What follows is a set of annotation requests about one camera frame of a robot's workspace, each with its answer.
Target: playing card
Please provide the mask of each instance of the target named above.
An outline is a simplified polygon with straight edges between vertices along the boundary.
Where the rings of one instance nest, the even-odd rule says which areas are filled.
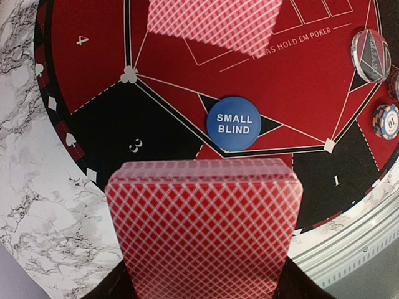
[[[147,29],[261,57],[281,4],[282,0],[152,0]]]
[[[126,163],[105,192],[140,299],[272,297],[302,198],[280,159]]]

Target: white marble surface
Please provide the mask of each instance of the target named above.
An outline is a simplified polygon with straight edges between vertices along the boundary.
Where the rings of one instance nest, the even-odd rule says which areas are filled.
[[[399,189],[399,161],[396,161],[385,177],[367,194],[367,196],[351,209],[338,216],[334,220],[316,229],[292,238],[289,256],[296,257],[299,254],[313,248],[321,242],[340,232],[373,208],[383,202],[390,194]]]
[[[104,194],[56,135],[34,78],[37,0],[0,0],[0,242],[52,298],[81,298],[122,259]],[[360,203],[294,237],[311,249],[399,188],[399,163]]]

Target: poker table felt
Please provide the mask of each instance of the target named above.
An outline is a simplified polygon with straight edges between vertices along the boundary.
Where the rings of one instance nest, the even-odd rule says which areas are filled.
[[[396,3],[284,1],[255,59],[147,32],[147,0],[41,0],[38,84],[60,140],[101,190],[126,161],[278,157],[304,185],[303,233],[356,205],[398,158],[399,139],[372,128],[375,109],[394,103],[387,85],[364,82],[350,55],[354,35],[374,29],[399,65]],[[231,95],[262,116],[259,138],[240,152],[206,131],[209,110]]]

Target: blue button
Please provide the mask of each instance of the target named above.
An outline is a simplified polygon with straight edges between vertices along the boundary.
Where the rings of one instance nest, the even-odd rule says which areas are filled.
[[[209,111],[206,129],[212,141],[222,150],[243,151],[257,140],[262,127],[261,116],[250,101],[228,97]]]

